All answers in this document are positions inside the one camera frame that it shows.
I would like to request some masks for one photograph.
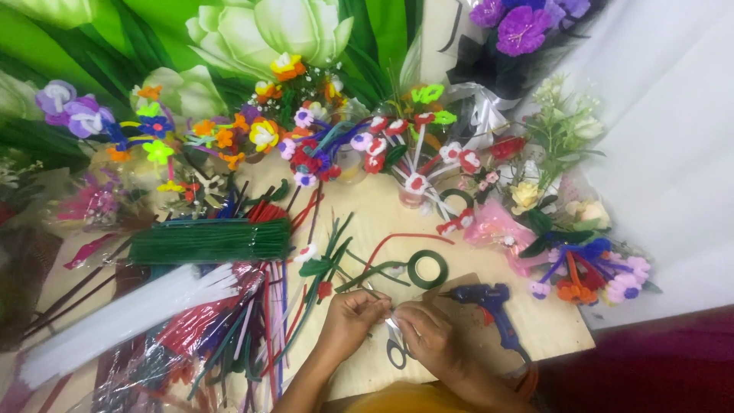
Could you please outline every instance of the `green floral tape roll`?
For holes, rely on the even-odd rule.
[[[441,194],[439,194],[438,198],[441,200],[441,202],[445,202],[446,199],[452,195],[460,196],[464,201],[466,201],[467,208],[474,208],[474,198],[472,198],[471,195],[467,194],[466,192],[458,190],[456,188],[450,188],[443,191]],[[438,216],[440,216],[444,220],[453,220],[457,217],[454,214],[448,214],[448,218],[444,217],[443,213],[441,212],[441,207],[438,206],[438,204],[436,204],[436,212],[438,212]]]
[[[423,258],[433,259],[438,264],[438,277],[436,277],[436,279],[433,281],[426,281],[418,275],[418,261]],[[446,260],[436,251],[418,251],[410,257],[410,261],[408,262],[407,267],[410,281],[412,281],[413,284],[419,286],[424,290],[430,290],[432,288],[438,287],[439,285],[446,282],[446,279],[448,278],[448,264],[446,263]]]

